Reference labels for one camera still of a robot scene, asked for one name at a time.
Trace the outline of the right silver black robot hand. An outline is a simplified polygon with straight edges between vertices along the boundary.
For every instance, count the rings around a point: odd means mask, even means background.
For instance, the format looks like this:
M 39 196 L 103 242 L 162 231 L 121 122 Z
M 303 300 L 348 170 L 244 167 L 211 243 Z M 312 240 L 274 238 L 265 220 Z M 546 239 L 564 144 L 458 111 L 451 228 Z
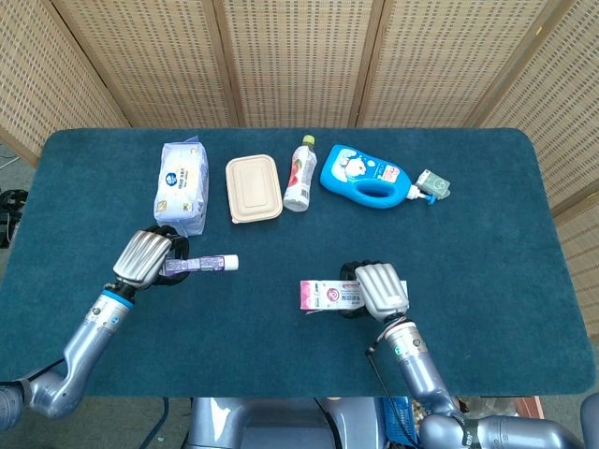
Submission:
M 364 305 L 357 309 L 339 311 L 343 318 L 354 319 L 367 313 L 375 320 L 389 323 L 405 316 L 409 310 L 407 289 L 395 268 L 379 260 L 345 263 L 339 280 L 356 281 Z

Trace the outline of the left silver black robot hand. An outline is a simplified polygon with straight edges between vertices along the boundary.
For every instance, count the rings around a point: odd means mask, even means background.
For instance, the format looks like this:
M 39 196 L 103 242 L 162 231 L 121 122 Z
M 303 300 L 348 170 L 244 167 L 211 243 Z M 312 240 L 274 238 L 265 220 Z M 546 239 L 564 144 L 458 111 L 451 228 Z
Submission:
M 134 234 L 113 266 L 115 282 L 110 286 L 126 297 L 152 285 L 173 286 L 183 282 L 188 272 L 162 274 L 168 255 L 186 260 L 189 242 L 169 225 L 153 225 Z

